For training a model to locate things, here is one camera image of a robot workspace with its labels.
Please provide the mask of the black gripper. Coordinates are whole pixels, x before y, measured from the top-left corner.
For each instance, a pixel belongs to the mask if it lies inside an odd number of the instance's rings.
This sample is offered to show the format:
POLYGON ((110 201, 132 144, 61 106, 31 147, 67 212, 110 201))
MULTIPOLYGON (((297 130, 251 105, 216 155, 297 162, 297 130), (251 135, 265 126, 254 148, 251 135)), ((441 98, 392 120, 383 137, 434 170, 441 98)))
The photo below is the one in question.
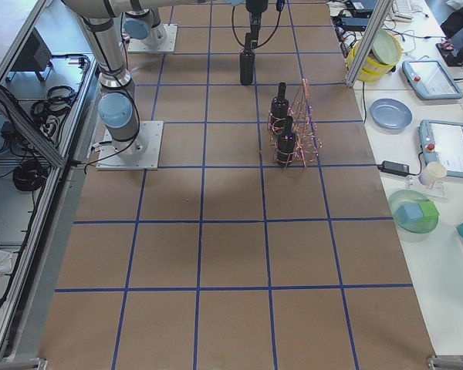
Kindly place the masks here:
POLYGON ((261 30, 262 14, 267 11, 268 0, 246 0, 245 8, 249 13, 250 21, 250 46, 259 47, 259 33, 261 30))

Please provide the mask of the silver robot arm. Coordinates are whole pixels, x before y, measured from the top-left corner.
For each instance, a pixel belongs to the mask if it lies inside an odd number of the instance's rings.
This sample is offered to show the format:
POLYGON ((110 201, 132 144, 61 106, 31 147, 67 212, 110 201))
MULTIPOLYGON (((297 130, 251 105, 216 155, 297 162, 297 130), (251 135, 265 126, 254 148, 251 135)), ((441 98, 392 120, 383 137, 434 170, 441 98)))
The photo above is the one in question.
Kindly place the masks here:
MULTIPOLYGON (((245 8, 249 13, 250 32, 245 35, 244 45, 251 49, 257 49, 259 44, 259 33, 262 24, 262 14, 269 6, 268 1, 245 1, 245 8)), ((159 45, 167 40, 167 29, 176 25, 165 27, 161 24, 161 18, 157 8, 143 9, 142 11, 131 11, 125 13, 122 36, 123 41, 138 41, 150 49, 157 49, 159 45)))
POLYGON ((191 1, 65 1, 77 17, 100 71, 102 98, 98 115, 117 155, 142 154, 147 144, 140 133, 134 83, 126 61, 123 36, 149 46, 161 44, 166 33, 159 8, 191 1))

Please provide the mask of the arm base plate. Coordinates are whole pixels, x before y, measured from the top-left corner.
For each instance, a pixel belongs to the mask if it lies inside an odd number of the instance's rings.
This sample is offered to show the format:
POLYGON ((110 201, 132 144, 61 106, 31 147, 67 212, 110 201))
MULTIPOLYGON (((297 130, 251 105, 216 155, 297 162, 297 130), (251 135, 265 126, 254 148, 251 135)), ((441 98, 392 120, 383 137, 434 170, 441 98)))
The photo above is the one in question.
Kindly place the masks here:
POLYGON ((140 131, 129 148, 122 151, 128 143, 115 141, 100 149, 100 161, 96 162, 98 170, 156 170, 161 153, 163 121, 142 121, 140 131))
POLYGON ((147 38, 130 39, 128 52, 131 54, 173 53, 176 46, 177 24, 160 24, 150 31, 147 38))

